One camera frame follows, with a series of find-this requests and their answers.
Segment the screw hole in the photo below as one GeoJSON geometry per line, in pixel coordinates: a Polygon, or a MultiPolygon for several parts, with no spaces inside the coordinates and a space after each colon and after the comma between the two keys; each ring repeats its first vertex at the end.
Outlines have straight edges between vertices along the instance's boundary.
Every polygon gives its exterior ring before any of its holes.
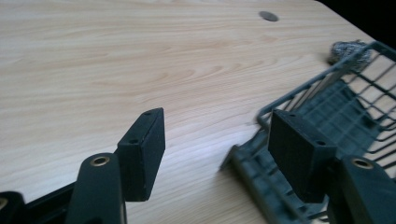
{"type": "Polygon", "coordinates": [[[323,141],[317,141],[317,144],[320,145],[320,146],[326,146],[326,143],[323,142],[323,141]]]}
{"type": "Polygon", "coordinates": [[[371,163],[361,160],[361,159],[353,159],[352,163],[362,169],[371,170],[374,168],[374,166],[371,163]]]}
{"type": "Polygon", "coordinates": [[[91,165],[92,166],[103,166],[108,162],[110,162],[109,157],[97,157],[97,158],[91,160],[91,165]]]}

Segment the metal wire basket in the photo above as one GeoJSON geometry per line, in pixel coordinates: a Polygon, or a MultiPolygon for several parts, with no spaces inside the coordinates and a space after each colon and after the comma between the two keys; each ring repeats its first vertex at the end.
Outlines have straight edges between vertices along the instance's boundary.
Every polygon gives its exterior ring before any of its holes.
{"type": "Polygon", "coordinates": [[[274,109],[292,111],[315,125],[337,145],[338,158],[364,156],[396,181],[395,62],[394,49],[374,42],[260,110],[261,128],[245,144],[234,146],[221,168],[229,162],[236,167],[269,223],[328,221],[327,201],[303,203],[268,152],[274,109]],[[370,62],[357,71],[357,60],[367,50],[370,62]]]}

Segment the table surface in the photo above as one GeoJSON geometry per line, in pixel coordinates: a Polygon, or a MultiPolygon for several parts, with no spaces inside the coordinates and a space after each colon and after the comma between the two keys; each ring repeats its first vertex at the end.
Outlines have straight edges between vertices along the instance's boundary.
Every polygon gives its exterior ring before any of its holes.
{"type": "Polygon", "coordinates": [[[131,223],[263,223],[219,165],[258,110],[373,39],[315,1],[2,1],[0,191],[30,202],[163,107],[166,151],[131,223]],[[270,11],[279,21],[263,20],[270,11]]]}

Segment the black plastic part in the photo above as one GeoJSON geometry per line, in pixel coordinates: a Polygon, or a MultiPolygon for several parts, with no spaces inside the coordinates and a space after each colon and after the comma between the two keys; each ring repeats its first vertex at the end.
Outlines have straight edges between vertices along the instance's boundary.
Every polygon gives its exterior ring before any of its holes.
{"type": "Polygon", "coordinates": [[[26,204],[35,224],[64,223],[75,183],[26,204]]]}
{"type": "Polygon", "coordinates": [[[396,96],[393,94],[396,84],[392,82],[395,71],[392,61],[396,62],[396,51],[380,42],[373,42],[259,111],[256,119],[260,129],[243,145],[233,146],[221,169],[227,163],[236,168],[268,223],[298,224],[328,220],[326,211],[323,211],[328,197],[323,203],[302,202],[279,172],[268,151],[274,109],[290,111],[307,120],[336,144],[338,159],[345,155],[371,154],[375,161],[385,164],[383,168],[393,174],[396,183],[394,172],[390,170],[396,165],[391,157],[396,144],[396,118],[393,113],[396,108],[396,96]],[[354,71],[354,63],[366,50],[373,55],[368,69],[354,71]],[[369,69],[371,66],[383,67],[383,70],[373,71],[369,69]],[[367,93],[378,98],[371,98],[367,93]],[[378,107],[377,100],[380,98],[389,99],[382,109],[378,107]]]}
{"type": "Polygon", "coordinates": [[[65,223],[126,223],[120,165],[116,155],[96,154],[81,164],[65,223]]]}
{"type": "Polygon", "coordinates": [[[277,167],[302,201],[322,203],[325,192],[321,184],[336,146],[294,113],[274,110],[271,121],[268,150],[277,167]]]}
{"type": "Polygon", "coordinates": [[[347,203],[335,203],[329,200],[327,204],[327,216],[332,224],[351,224],[354,223],[347,203]]]}
{"type": "Polygon", "coordinates": [[[0,223],[26,224],[30,223],[23,197],[18,192],[0,193],[0,223]]]}
{"type": "MultiPolygon", "coordinates": [[[[363,157],[345,156],[336,175],[352,215],[351,223],[396,223],[396,184],[381,166],[363,157]]],[[[336,204],[332,210],[340,207],[336,204]]]]}
{"type": "Polygon", "coordinates": [[[163,109],[143,113],[121,138],[115,154],[120,159],[126,202],[149,199],[165,151],[163,109]]]}

